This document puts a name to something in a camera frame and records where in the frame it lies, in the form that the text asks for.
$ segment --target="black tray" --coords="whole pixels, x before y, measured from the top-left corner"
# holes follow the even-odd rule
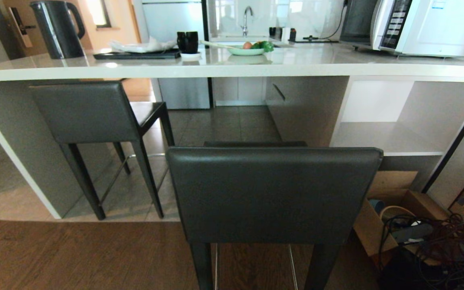
[[[146,52],[146,53],[133,53],[133,52],[110,52],[95,54],[95,59],[167,59],[179,58],[180,51],[177,48],[172,48],[163,52]]]

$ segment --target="green bowl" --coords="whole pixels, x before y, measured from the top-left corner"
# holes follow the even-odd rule
[[[232,53],[233,55],[262,55],[265,51],[264,48],[258,48],[255,50],[244,50],[243,46],[234,46],[237,49],[227,48],[228,52]]]

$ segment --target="white countertop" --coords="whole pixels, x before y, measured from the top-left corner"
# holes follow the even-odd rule
[[[344,44],[296,44],[261,56],[235,56],[226,49],[201,50],[200,61],[182,59],[50,59],[43,54],[0,63],[0,81],[26,79],[100,79],[118,77],[297,77],[392,75],[464,77],[464,61],[433,57],[394,57],[354,51]]]

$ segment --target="tile floor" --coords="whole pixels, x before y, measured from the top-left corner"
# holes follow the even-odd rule
[[[218,107],[212,110],[172,110],[170,121],[175,144],[202,146],[205,141],[280,141],[267,107]],[[159,124],[144,136],[149,154],[163,153],[166,142]],[[114,162],[94,182],[98,193],[105,188],[119,167],[118,158],[109,146]],[[131,146],[123,144],[125,153]],[[104,203],[105,222],[178,222],[175,196],[168,165],[164,157],[151,157],[153,176],[159,189],[164,218],[159,219],[140,175],[137,162],[129,162],[131,175],[122,172]],[[0,219],[56,222],[97,222],[84,197],[61,220],[54,219],[10,160],[0,163]]]

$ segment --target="microwave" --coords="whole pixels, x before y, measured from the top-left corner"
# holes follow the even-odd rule
[[[464,0],[349,0],[339,40],[395,55],[464,56]]]

